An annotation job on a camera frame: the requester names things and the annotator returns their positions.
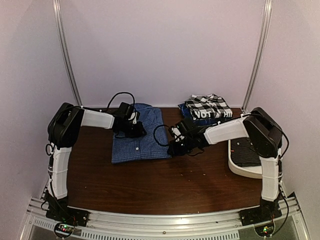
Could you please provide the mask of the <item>blue checked long sleeve shirt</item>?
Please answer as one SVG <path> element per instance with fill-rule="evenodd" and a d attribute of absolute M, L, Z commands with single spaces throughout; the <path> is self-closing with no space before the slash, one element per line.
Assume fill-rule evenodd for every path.
<path fill-rule="evenodd" d="M 139 138 L 125 137 L 124 133 L 113 135 L 111 154 L 112 164 L 140 160 L 169 159 L 168 137 L 164 127 L 162 111 L 146 103 L 136 103 L 146 135 Z"/>

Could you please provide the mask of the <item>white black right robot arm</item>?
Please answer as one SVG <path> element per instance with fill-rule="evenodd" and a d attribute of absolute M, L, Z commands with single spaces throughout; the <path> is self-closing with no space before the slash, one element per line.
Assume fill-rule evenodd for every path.
<path fill-rule="evenodd" d="M 262 171 L 260 205 L 256 210 L 259 220 L 266 221 L 276 212 L 279 185 L 282 178 L 281 127 L 260 107 L 240 117 L 210 126 L 196 126 L 189 118 L 169 128 L 173 137 L 167 153 L 183 156 L 198 148 L 239 138 L 249 138 L 259 156 Z"/>

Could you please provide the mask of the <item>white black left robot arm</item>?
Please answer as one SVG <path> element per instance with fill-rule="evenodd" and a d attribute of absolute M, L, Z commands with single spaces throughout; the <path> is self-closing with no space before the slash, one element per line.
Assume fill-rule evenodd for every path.
<path fill-rule="evenodd" d="M 122 102 L 118 109 L 108 113 L 103 109 L 63 103 L 48 125 L 46 152 L 48 164 L 50 212 L 61 222 L 73 218 L 67 205 L 67 175 L 69 158 L 78 140 L 81 127 L 94 127 L 123 133 L 127 138 L 139 138 L 147 134 L 139 121 L 140 114 L 134 105 Z"/>

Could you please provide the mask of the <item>black white plaid folded shirt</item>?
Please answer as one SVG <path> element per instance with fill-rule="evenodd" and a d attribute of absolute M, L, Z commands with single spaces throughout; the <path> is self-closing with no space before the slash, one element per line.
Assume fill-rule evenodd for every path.
<path fill-rule="evenodd" d="M 184 103 L 196 120 L 233 117 L 233 111 L 226 101 L 215 94 L 205 96 L 193 94 Z"/>

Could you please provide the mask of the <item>dark striped folded shirt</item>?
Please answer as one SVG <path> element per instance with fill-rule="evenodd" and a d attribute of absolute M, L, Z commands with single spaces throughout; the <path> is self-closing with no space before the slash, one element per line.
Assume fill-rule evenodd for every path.
<path fill-rule="evenodd" d="M 261 166 L 259 155 L 249 138 L 237 138 L 230 141 L 230 155 L 232 162 L 238 167 Z"/>

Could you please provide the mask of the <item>white plastic bin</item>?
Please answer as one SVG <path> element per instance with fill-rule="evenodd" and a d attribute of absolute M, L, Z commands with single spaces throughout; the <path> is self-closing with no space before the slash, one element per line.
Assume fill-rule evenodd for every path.
<path fill-rule="evenodd" d="M 261 166 L 240 167 L 234 164 L 234 162 L 232 161 L 231 140 L 228 141 L 228 167 L 231 172 L 236 175 L 252 179 L 262 179 Z"/>

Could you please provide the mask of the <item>right circuit board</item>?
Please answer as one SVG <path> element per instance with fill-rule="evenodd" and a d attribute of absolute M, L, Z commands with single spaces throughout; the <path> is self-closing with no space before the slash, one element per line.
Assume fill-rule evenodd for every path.
<path fill-rule="evenodd" d="M 254 230 L 259 237 L 267 238 L 275 231 L 275 225 L 273 223 L 257 225 L 254 227 Z"/>

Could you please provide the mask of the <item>circuit board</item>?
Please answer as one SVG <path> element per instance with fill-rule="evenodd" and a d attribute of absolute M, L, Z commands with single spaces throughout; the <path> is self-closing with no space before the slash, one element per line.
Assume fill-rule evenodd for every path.
<path fill-rule="evenodd" d="M 63 222 L 57 223 L 53 228 L 53 232 L 58 238 L 68 238 L 73 234 L 74 230 L 75 227 L 73 225 Z"/>
<path fill-rule="evenodd" d="M 275 231 L 275 225 L 273 223 L 257 225 L 254 227 L 254 230 L 259 237 L 267 238 Z"/>

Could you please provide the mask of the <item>left circuit board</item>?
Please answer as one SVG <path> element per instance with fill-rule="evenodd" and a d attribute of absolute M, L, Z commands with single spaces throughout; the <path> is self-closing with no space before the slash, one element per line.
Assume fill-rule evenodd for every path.
<path fill-rule="evenodd" d="M 53 232 L 58 238 L 68 238 L 73 234 L 74 230 L 75 227 L 73 225 L 63 222 L 57 223 L 53 228 Z"/>

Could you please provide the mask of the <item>aluminium front rail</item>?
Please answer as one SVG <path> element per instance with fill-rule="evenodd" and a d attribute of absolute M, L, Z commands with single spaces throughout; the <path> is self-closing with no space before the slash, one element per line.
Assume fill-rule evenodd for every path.
<path fill-rule="evenodd" d="M 274 226 L 273 240 L 308 240 L 310 234 L 296 197 L 279 201 L 280 217 L 243 225 L 240 210 L 180 215 L 139 215 L 92 210 L 86 226 L 70 240 L 263 240 L 264 226 Z"/>

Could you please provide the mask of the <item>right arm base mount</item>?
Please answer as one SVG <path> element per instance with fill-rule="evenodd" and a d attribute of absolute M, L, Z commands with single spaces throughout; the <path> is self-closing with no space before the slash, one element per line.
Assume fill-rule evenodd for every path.
<path fill-rule="evenodd" d="M 277 208 L 270 210 L 267 207 L 258 206 L 241 210 L 239 216 L 242 226 L 248 226 L 279 218 L 282 216 L 282 212 Z"/>

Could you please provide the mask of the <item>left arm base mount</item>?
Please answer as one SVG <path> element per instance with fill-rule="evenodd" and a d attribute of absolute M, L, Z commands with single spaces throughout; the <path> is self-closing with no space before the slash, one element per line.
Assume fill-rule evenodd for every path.
<path fill-rule="evenodd" d="M 66 223 L 68 225 L 86 227 L 89 212 L 70 207 L 61 209 L 60 207 L 53 208 L 52 206 L 49 206 L 45 216 L 49 219 Z"/>

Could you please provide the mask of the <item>left aluminium frame post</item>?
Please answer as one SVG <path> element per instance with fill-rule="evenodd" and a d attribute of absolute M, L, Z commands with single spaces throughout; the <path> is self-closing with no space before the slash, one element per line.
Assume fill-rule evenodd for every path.
<path fill-rule="evenodd" d="M 68 81 L 70 83 L 71 91 L 75 99 L 75 102 L 81 106 L 82 100 L 81 100 L 79 89 L 75 80 L 75 75 L 72 68 L 71 58 L 69 54 L 69 49 L 68 49 L 68 44 L 67 44 L 67 39 L 66 39 L 66 34 L 64 29 L 63 16 L 62 16 L 62 10 L 61 10 L 61 1 L 53 0 L 52 5 L 53 5 L 55 22 L 56 22 L 57 34 L 58 34 L 61 52 L 62 52 L 62 59 L 64 62 Z"/>

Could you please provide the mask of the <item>aluminium frame post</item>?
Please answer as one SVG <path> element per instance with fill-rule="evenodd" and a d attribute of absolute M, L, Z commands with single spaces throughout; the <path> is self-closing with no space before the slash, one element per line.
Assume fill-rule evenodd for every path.
<path fill-rule="evenodd" d="M 62 59 L 64 62 L 68 81 L 70 83 L 71 91 L 75 99 L 75 102 L 81 106 L 82 100 L 81 100 L 79 89 L 75 80 L 75 75 L 72 68 L 71 58 L 69 54 L 69 49 L 68 49 L 68 44 L 67 44 L 67 39 L 66 39 L 66 34 L 64 29 L 63 16 L 62 16 L 62 10 L 61 10 L 61 1 L 53 0 L 52 5 L 53 5 L 55 22 L 56 22 L 57 34 L 58 34 L 61 52 L 62 52 Z"/>
<path fill-rule="evenodd" d="M 257 50 L 253 62 L 252 71 L 249 78 L 248 87 L 246 90 L 246 94 L 244 97 L 244 101 L 241 107 L 241 110 L 244 113 L 248 112 L 248 105 L 250 102 L 250 99 L 253 94 L 253 90 L 255 87 L 255 83 L 257 80 L 257 77 L 259 75 L 260 66 L 262 63 L 262 58 L 264 54 L 264 49 L 266 46 L 270 24 L 271 24 L 271 18 L 272 18 L 272 0 L 265 0 L 264 1 L 264 9 L 263 9 L 263 15 L 262 15 L 262 22 L 260 27 L 260 34 L 259 34 L 259 40 L 257 44 Z"/>

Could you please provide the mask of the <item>right aluminium frame post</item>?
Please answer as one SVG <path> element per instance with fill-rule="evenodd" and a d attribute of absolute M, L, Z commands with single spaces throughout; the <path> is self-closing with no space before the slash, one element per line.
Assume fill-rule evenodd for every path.
<path fill-rule="evenodd" d="M 263 9 L 263 15 L 262 15 L 262 22 L 260 27 L 260 34 L 259 34 L 259 40 L 257 44 L 257 50 L 253 62 L 252 71 L 249 78 L 248 87 L 246 90 L 246 94 L 244 97 L 244 101 L 241 107 L 241 110 L 244 113 L 248 112 L 248 105 L 250 102 L 250 99 L 253 94 L 253 90 L 255 87 L 255 83 L 257 80 L 257 77 L 259 75 L 260 66 L 262 63 L 262 58 L 264 54 L 264 49 L 266 46 L 270 24 L 271 24 L 271 18 L 272 18 L 272 0 L 265 0 L 264 1 L 264 9 Z"/>

